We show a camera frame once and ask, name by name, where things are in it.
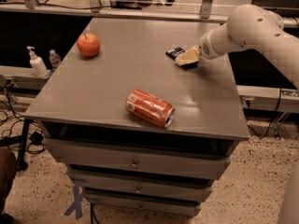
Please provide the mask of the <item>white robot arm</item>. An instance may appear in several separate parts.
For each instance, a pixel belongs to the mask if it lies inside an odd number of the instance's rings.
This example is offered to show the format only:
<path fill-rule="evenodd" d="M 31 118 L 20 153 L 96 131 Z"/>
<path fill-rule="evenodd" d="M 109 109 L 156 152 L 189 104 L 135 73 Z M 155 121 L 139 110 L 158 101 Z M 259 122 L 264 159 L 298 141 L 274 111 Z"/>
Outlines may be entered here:
<path fill-rule="evenodd" d="M 206 58 L 255 49 L 291 84 L 298 84 L 298 38 L 283 31 L 283 19 L 254 5 L 237 7 L 223 25 L 199 41 Z M 298 128 L 282 138 L 252 136 L 236 148 L 227 174 L 213 185 L 203 210 L 186 224 L 298 224 Z"/>

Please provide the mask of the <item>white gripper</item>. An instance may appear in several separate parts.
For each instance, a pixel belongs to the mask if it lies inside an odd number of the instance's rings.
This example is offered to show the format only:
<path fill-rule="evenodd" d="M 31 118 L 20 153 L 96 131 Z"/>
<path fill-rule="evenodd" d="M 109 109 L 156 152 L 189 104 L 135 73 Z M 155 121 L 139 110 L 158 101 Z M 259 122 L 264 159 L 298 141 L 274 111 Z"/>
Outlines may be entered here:
<path fill-rule="evenodd" d="M 230 52 L 243 51 L 244 48 L 228 34 L 227 25 L 223 24 L 205 33 L 199 40 L 199 47 L 194 46 L 181 53 L 175 59 L 178 66 L 198 63 L 201 55 L 209 60 Z"/>

